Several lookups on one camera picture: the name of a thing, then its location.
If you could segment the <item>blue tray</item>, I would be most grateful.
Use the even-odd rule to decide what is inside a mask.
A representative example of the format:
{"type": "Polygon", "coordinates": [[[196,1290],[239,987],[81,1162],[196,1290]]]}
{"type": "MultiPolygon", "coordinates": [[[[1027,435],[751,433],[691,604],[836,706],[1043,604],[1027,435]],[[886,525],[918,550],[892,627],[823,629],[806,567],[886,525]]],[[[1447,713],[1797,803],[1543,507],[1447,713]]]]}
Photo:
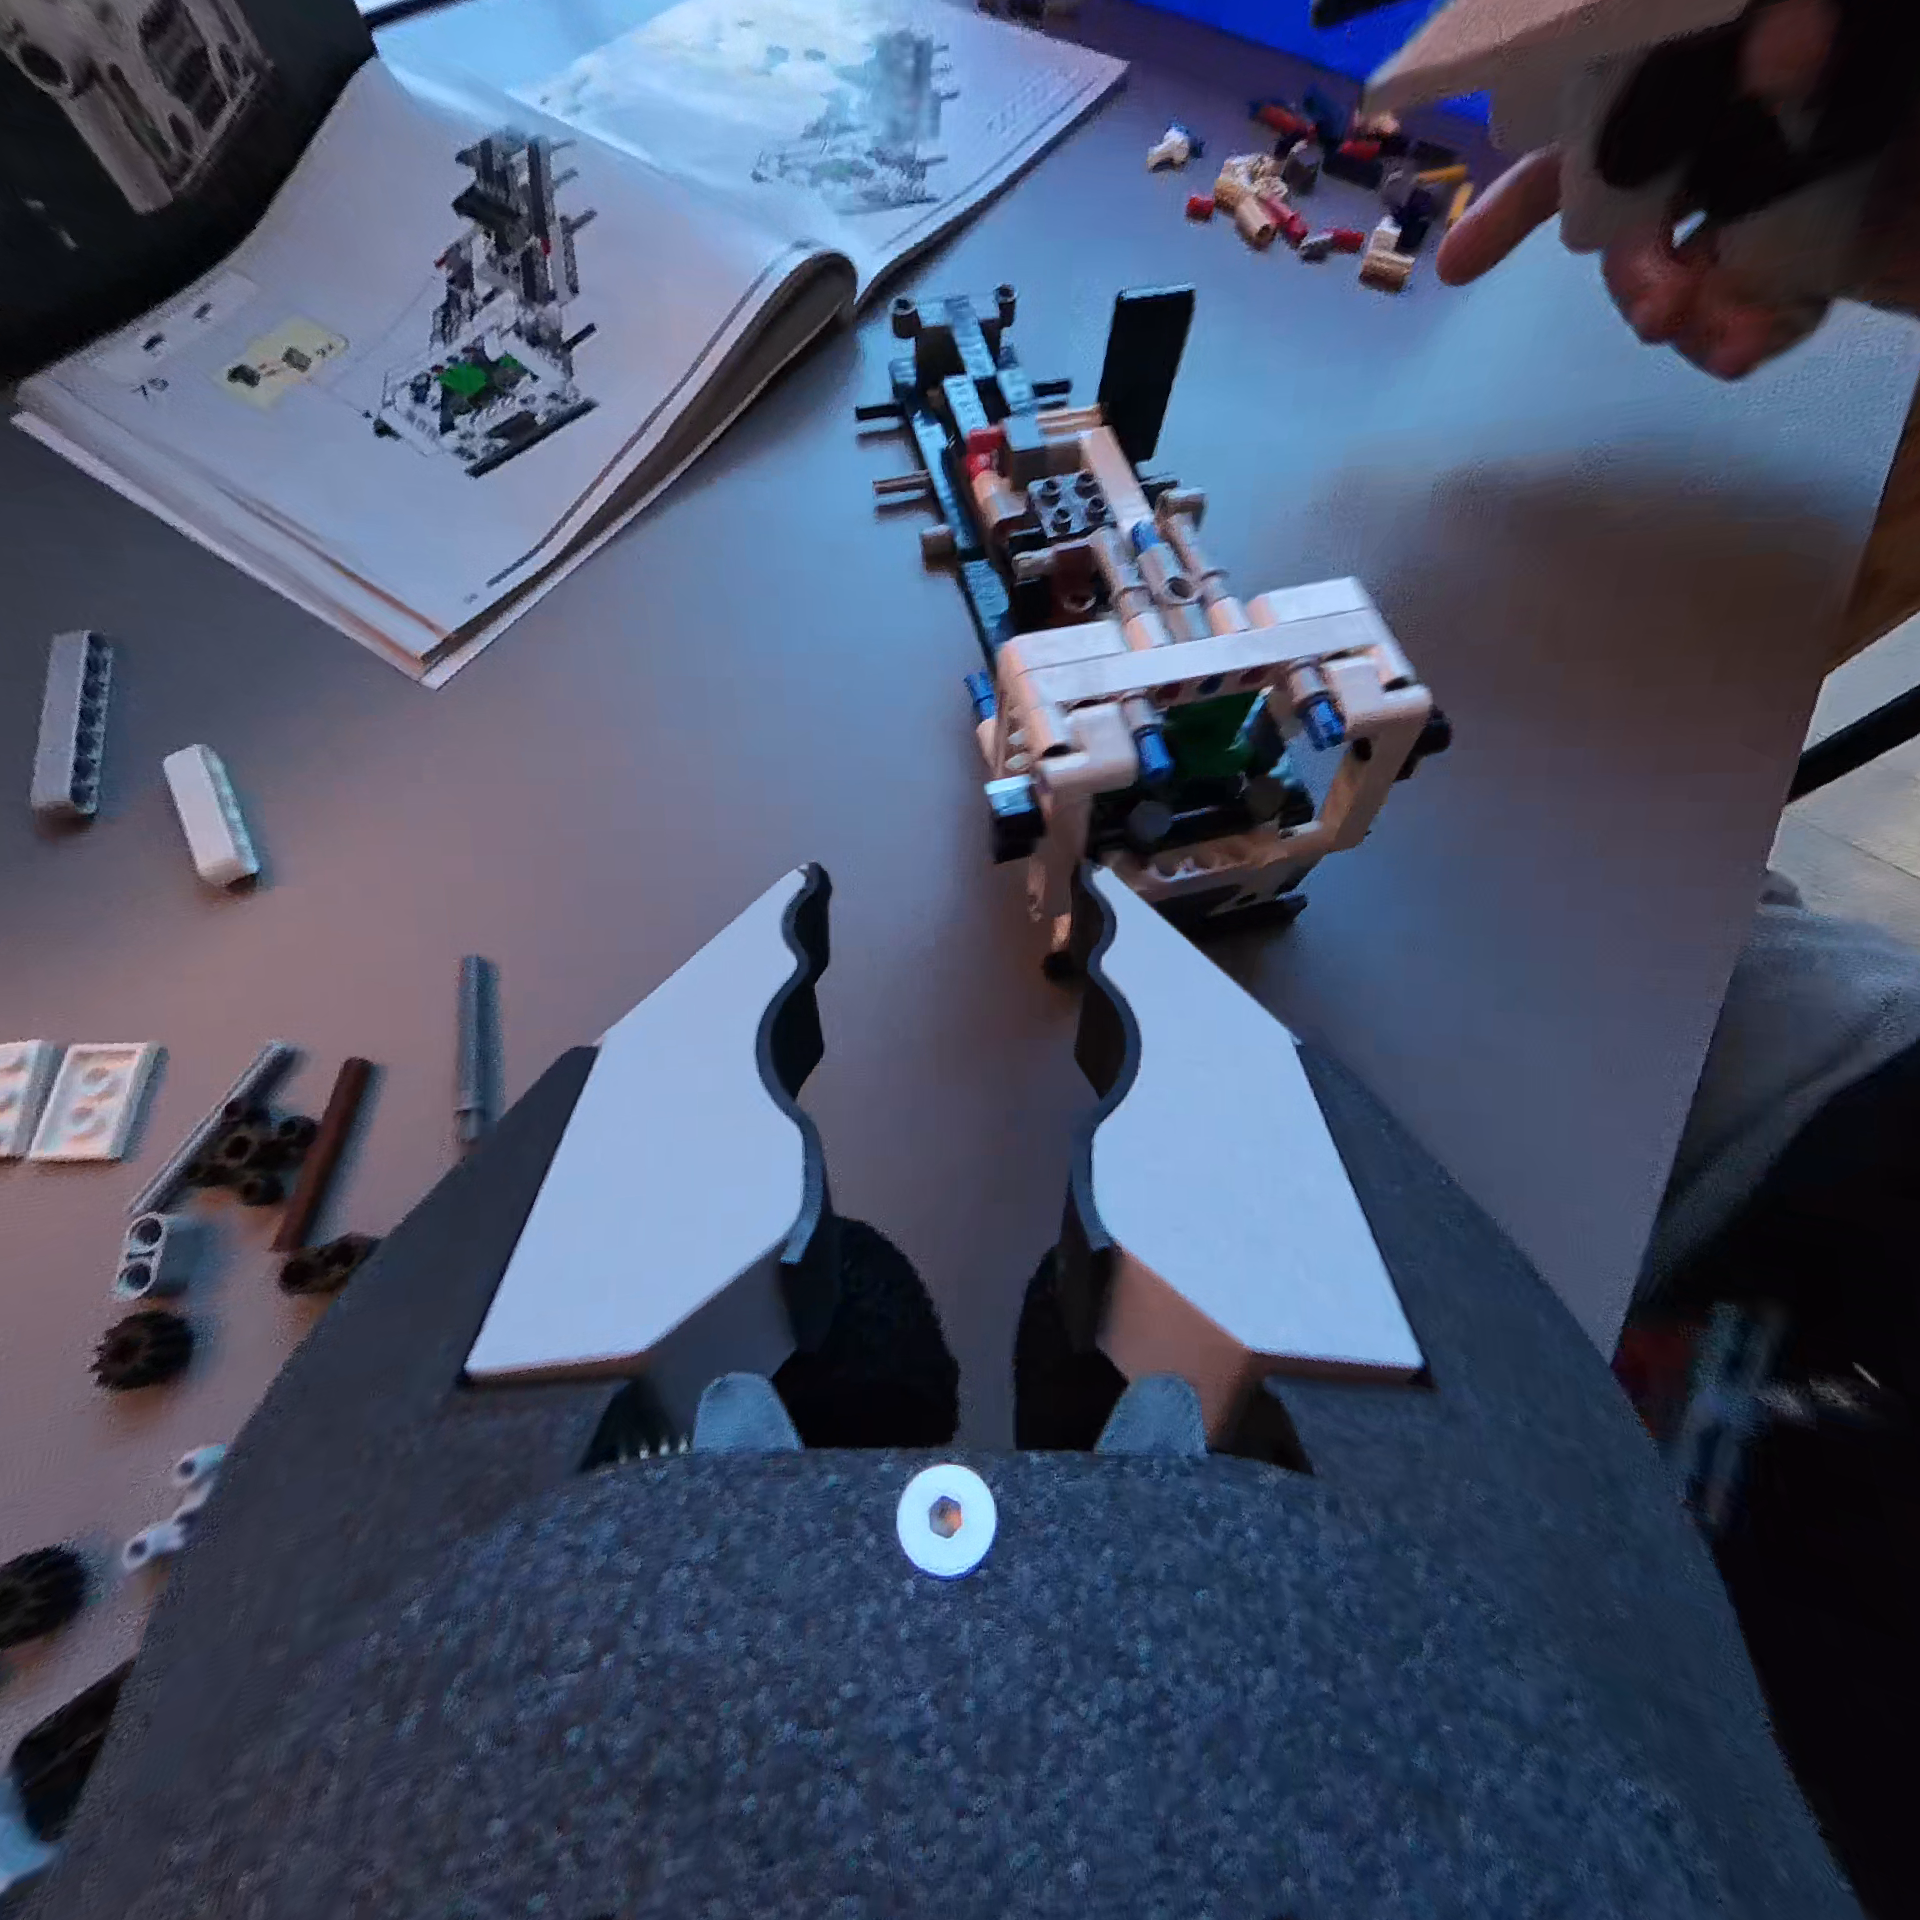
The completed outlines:
{"type": "Polygon", "coordinates": [[[1445,4],[1441,2],[1142,2],[1140,21],[1183,21],[1195,30],[1225,34],[1278,58],[1311,68],[1323,79],[1340,79],[1351,103],[1365,83],[1407,44],[1445,4]]]}

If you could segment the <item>white lego connector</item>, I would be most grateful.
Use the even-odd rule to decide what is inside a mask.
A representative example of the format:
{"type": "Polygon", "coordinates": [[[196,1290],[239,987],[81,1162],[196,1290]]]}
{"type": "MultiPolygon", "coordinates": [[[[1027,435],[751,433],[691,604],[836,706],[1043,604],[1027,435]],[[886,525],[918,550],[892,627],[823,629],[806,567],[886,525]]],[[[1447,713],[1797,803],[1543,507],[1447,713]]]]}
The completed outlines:
{"type": "Polygon", "coordinates": [[[119,1569],[126,1575],[181,1555],[217,1486],[224,1461],[224,1445],[195,1446],[181,1454],[171,1468],[171,1493],[176,1497],[171,1511],[127,1535],[120,1548],[119,1569]]]}

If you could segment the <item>pile of small lego pieces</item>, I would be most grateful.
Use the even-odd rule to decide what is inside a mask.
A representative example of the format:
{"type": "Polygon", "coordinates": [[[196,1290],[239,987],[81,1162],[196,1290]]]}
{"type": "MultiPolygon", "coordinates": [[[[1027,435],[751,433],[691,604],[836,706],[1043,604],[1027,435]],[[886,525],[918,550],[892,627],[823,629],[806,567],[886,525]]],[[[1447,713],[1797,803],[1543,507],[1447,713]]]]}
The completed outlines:
{"type": "Polygon", "coordinates": [[[1188,178],[1188,225],[1223,225],[1253,251],[1311,268],[1351,262],[1358,286],[1384,298],[1409,287],[1479,195],[1465,151],[1320,87],[1255,97],[1233,135],[1173,121],[1145,170],[1188,178]]]}

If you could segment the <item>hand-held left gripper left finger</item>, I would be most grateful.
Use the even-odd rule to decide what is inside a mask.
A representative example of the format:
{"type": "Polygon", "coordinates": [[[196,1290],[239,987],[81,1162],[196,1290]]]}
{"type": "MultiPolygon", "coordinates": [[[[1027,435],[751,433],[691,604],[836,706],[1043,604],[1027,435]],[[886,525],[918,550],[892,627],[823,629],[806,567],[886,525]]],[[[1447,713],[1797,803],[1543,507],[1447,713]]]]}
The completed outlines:
{"type": "Polygon", "coordinates": [[[825,1057],[831,879],[806,862],[599,1041],[464,1359],[476,1387],[646,1382],[687,1430],[709,1381],[831,1329],[825,1057]]]}

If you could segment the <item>person's right hand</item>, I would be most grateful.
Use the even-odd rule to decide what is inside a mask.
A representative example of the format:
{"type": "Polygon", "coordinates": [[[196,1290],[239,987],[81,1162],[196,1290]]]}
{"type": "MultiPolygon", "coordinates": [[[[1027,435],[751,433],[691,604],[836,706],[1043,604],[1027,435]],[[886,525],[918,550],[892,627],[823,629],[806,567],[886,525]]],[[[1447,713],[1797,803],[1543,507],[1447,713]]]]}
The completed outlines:
{"type": "MultiPolygon", "coordinates": [[[[1558,145],[1525,154],[1468,209],[1439,242],[1432,274],[1471,283],[1561,214],[1558,145]]],[[[1628,233],[1599,254],[1599,279],[1622,323],[1646,346],[1670,348],[1694,369],[1742,380],[1811,335],[1829,306],[1760,300],[1699,241],[1683,246],[1661,227],[1628,233]]],[[[1918,119],[1911,113],[1872,178],[1839,295],[1886,313],[1918,313],[1918,119]]]]}

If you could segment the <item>grey lego connector block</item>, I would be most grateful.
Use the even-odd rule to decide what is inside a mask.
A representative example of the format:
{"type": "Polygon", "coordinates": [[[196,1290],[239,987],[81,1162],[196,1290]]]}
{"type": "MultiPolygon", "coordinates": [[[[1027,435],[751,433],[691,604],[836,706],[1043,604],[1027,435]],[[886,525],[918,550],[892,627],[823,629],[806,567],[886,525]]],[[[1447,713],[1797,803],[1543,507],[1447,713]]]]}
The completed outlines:
{"type": "Polygon", "coordinates": [[[212,1221],[200,1212],[132,1215],[111,1273],[113,1300],[148,1307],[183,1298],[203,1269],[212,1242],[212,1221]]]}

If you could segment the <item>white lego plate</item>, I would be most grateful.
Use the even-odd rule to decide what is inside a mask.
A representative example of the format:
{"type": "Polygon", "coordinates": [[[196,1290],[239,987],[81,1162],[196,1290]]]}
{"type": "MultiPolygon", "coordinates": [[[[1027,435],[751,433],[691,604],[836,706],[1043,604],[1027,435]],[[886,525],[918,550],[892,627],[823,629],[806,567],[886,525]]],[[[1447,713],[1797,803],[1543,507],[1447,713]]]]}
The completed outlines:
{"type": "Polygon", "coordinates": [[[0,1046],[0,1157],[21,1162],[37,1135],[45,1099],[59,1071],[63,1045],[14,1041],[0,1046]]]}
{"type": "Polygon", "coordinates": [[[155,1043],[70,1045],[38,1113],[27,1162],[120,1162],[158,1063],[155,1043]]]}

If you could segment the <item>dark brown lego axle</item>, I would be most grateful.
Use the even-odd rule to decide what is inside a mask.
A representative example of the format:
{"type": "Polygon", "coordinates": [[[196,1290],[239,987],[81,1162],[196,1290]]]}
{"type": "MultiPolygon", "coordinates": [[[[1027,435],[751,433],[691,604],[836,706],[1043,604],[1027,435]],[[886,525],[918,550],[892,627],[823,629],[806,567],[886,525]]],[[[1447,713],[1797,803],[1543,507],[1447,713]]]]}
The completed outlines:
{"type": "Polygon", "coordinates": [[[278,1218],[271,1252],[292,1254],[307,1247],[308,1235],[318,1225],[329,1201],[329,1191],[351,1138],[351,1126],[356,1124],[372,1078],[375,1063],[360,1057],[347,1057],[336,1071],[318,1132],[307,1150],[292,1196],[278,1218]]]}

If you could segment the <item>short grey lego axle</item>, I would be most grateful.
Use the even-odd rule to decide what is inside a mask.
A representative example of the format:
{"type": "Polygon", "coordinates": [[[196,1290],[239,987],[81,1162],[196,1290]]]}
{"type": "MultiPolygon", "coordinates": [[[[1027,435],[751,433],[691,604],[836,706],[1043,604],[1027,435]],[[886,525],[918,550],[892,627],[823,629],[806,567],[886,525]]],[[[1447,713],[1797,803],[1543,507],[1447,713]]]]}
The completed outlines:
{"type": "Polygon", "coordinates": [[[455,1001],[453,1138],[464,1157],[487,1138],[500,1099],[499,981],[489,958],[461,956],[455,1001]]]}

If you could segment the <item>grey studded lego beam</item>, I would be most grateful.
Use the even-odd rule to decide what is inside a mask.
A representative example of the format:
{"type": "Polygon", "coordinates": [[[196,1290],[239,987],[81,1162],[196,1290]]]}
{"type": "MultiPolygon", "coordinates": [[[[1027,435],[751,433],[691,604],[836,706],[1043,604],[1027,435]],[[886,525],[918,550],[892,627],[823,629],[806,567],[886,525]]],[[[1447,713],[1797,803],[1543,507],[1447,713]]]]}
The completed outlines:
{"type": "Polygon", "coordinates": [[[45,660],[29,805],[37,820],[84,828],[99,813],[111,706],[111,642],[67,630],[45,660]]]}

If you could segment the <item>white lego beam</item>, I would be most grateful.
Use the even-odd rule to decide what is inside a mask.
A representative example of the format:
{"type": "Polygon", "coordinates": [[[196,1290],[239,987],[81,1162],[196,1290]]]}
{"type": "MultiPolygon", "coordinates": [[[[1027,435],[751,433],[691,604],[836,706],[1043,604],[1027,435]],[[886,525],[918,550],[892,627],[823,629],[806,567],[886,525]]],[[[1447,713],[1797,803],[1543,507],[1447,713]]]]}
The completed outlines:
{"type": "Polygon", "coordinates": [[[261,862],[224,759],[195,743],[160,764],[195,876],[217,891],[257,883],[261,862]]]}

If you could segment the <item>open lego instruction booklet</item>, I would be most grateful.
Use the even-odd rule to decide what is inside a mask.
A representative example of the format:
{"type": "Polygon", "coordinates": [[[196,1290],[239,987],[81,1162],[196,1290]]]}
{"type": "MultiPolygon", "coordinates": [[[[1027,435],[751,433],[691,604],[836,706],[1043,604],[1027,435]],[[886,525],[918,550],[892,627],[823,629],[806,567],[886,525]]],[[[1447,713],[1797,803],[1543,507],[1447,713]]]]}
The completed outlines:
{"type": "Polygon", "coordinates": [[[444,683],[1127,67],[1009,4],[464,4],[22,429],[444,683]]]}

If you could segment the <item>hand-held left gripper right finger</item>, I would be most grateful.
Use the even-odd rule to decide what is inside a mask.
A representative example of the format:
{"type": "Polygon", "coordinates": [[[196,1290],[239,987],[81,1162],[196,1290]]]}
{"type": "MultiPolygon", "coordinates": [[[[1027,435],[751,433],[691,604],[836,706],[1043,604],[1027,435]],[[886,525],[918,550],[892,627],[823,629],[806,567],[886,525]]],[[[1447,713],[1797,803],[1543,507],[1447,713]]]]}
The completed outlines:
{"type": "Polygon", "coordinates": [[[1272,1381],[1427,1356],[1283,1019],[1113,871],[1071,878],[1071,1343],[1183,1387],[1223,1450],[1272,1381]]]}

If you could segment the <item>long grey lego axle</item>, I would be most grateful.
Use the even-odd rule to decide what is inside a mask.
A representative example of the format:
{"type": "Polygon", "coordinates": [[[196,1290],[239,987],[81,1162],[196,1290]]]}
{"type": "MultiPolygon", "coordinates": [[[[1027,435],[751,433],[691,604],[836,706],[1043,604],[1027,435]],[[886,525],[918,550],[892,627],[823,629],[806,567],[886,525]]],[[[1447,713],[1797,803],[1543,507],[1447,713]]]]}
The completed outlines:
{"type": "Polygon", "coordinates": [[[253,1060],[243,1069],[235,1081],[221,1093],[211,1111],[206,1111],[198,1121],[187,1126],[181,1142],[167,1157],[165,1163],[152,1172],[152,1178],[132,1196],[127,1202],[127,1218],[151,1213],[151,1212],[167,1212],[177,1193],[187,1187],[187,1170],[200,1157],[200,1153],[212,1142],[212,1138],[232,1121],[238,1113],[247,1111],[248,1106],[257,1103],[268,1093],[275,1093],[278,1081],[297,1065],[300,1046],[286,1041],[268,1043],[253,1060]]]}

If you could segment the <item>white and black lego chassis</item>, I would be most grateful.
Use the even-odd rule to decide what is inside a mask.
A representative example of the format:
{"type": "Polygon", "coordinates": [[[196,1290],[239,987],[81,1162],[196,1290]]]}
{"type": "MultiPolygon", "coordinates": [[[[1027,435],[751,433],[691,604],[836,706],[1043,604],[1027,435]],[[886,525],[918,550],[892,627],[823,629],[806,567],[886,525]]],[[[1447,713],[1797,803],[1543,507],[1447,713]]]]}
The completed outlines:
{"type": "Polygon", "coordinates": [[[1127,465],[1096,395],[1032,377],[1017,290],[899,298],[888,395],[910,436],[875,485],[931,511],[958,582],[992,860],[1019,867],[1043,972],[1070,979],[1071,878],[1115,874],[1169,925],[1288,924],[1307,876],[1361,843],[1452,722],[1356,579],[1241,597],[1205,546],[1207,497],[1127,465]]]}

